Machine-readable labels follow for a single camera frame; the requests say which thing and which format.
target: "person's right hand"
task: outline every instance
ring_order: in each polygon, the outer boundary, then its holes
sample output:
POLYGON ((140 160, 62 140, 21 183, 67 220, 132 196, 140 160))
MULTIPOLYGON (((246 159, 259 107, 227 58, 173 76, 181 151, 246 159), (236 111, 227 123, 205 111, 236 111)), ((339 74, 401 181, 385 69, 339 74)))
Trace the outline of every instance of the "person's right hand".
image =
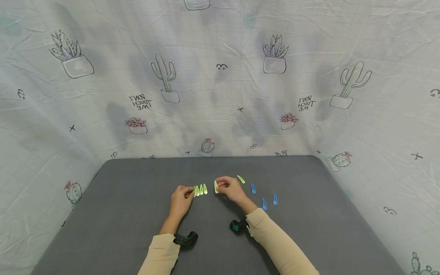
POLYGON ((217 178, 216 182, 219 193, 227 195, 231 201, 238 204, 247 198, 238 179, 223 176, 217 178))

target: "fabric backdrop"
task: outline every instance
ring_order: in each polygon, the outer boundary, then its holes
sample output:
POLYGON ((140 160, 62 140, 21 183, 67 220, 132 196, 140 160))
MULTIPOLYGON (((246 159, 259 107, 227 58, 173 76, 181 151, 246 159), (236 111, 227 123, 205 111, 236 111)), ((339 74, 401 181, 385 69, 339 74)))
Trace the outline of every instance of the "fabric backdrop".
POLYGON ((408 274, 440 270, 439 1, 1 6, 1 274, 106 160, 305 154, 408 274))

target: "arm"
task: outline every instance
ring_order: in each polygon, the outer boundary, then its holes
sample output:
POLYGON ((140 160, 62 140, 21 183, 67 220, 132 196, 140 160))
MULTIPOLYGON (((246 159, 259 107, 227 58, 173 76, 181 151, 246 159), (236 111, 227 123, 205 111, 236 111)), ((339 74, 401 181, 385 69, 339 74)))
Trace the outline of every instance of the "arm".
POLYGON ((174 234, 194 198, 191 192, 194 187, 179 186, 171 196, 170 213, 165 220, 159 235, 153 237, 148 254, 138 275, 169 275, 177 258, 180 246, 175 244, 174 234))
POLYGON ((244 211, 250 235, 266 250, 281 275, 318 275, 296 243, 246 196, 237 179, 224 176, 216 181, 219 193, 244 211))
POLYGON ((281 275, 318 274, 298 245, 263 209, 257 208, 249 198, 241 204, 240 207, 246 213, 250 235, 266 250, 281 275))

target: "black wrist strap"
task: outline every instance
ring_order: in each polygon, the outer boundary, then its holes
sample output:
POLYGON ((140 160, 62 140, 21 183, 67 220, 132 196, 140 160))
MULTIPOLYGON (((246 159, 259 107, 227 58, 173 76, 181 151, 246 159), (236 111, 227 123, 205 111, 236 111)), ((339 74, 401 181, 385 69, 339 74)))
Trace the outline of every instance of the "black wrist strap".
POLYGON ((174 234, 174 237, 173 243, 180 245, 181 247, 191 247, 198 239, 198 235, 194 231, 191 231, 187 237, 180 234, 174 234))
POLYGON ((243 218, 240 222, 233 220, 229 224, 229 228, 235 233, 241 233, 249 229, 249 224, 247 223, 246 218, 243 218))

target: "wrist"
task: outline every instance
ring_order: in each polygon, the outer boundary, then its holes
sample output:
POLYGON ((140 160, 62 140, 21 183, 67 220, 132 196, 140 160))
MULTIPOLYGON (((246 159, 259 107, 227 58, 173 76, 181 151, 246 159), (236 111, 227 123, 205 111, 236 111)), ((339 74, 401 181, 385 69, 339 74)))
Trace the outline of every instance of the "wrist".
POLYGON ((245 215, 249 215, 258 208, 258 206, 248 197, 237 203, 237 205, 243 210, 245 215))
POLYGON ((176 215, 176 214, 169 214, 168 217, 166 217, 166 220, 168 222, 177 223, 177 224, 180 224, 182 219, 183 219, 183 216, 176 215))
POLYGON ((179 224, 181 222, 182 218, 180 218, 179 216, 171 216, 169 215, 163 226, 162 229, 159 232, 159 235, 162 234, 171 234, 174 235, 175 233, 177 233, 177 228, 179 228, 179 224))

